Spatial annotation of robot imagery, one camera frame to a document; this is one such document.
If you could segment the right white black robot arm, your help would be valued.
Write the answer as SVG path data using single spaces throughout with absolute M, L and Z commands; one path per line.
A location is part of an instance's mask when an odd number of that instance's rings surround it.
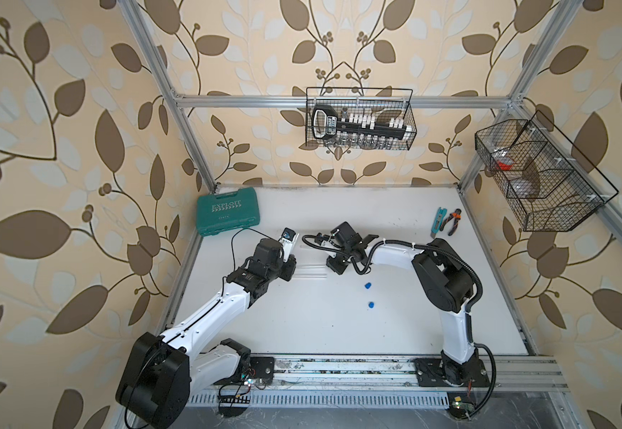
M 301 241 L 328 254 L 326 266 L 337 275 L 353 267 L 367 275 L 375 266 L 394 266 L 415 274 L 430 303 L 439 310 L 443 335 L 439 357 L 415 359 L 418 384 L 452 387 L 488 387 L 494 372 L 480 359 L 481 344 L 473 339 L 473 306 L 483 296 L 483 286 L 473 268 L 448 241 L 428 244 L 361 236 L 345 222 L 329 234 L 304 235 Z

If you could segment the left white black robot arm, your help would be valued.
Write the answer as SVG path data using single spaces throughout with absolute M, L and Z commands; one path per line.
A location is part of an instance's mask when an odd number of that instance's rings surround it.
M 147 332 L 134 343 L 115 398 L 144 427 L 168 428 L 187 406 L 193 391 L 214 384 L 250 384 L 251 350 L 226 339 L 207 345 L 268 291 L 271 282 L 288 282 L 296 270 L 298 235 L 285 229 L 280 239 L 264 237 L 252 257 L 221 280 L 221 289 L 187 319 L 163 331 Z

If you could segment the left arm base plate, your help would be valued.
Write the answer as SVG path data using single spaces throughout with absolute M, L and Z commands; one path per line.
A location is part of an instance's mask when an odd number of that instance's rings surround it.
M 215 382 L 215 385 L 251 384 L 263 388 L 273 382 L 274 357 L 249 357 L 240 363 L 234 375 Z

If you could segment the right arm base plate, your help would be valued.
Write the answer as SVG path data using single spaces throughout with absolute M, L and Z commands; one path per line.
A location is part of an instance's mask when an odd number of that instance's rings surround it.
M 420 387 L 487 388 L 490 373 L 477 357 L 465 364 L 441 357 L 420 357 L 413 360 Z

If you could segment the clear test tube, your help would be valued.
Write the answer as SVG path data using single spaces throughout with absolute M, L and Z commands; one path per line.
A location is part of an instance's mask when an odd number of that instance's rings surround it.
M 300 275 L 293 276 L 295 280 L 324 280 L 326 278 L 326 273 L 301 273 Z
M 325 270 L 328 267 L 325 265 L 297 265 L 297 270 Z

